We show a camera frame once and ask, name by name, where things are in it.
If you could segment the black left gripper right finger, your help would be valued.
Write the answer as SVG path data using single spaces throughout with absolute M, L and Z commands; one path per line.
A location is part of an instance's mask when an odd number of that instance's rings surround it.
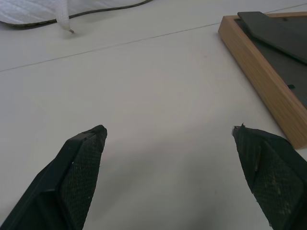
M 235 126 L 246 182 L 274 230 L 307 228 L 307 162 L 281 136 Z

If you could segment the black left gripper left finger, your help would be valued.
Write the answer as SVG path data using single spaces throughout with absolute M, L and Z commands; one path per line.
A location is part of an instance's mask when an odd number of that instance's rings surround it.
M 7 216 L 2 230 L 81 230 L 94 196 L 107 129 L 68 139 Z

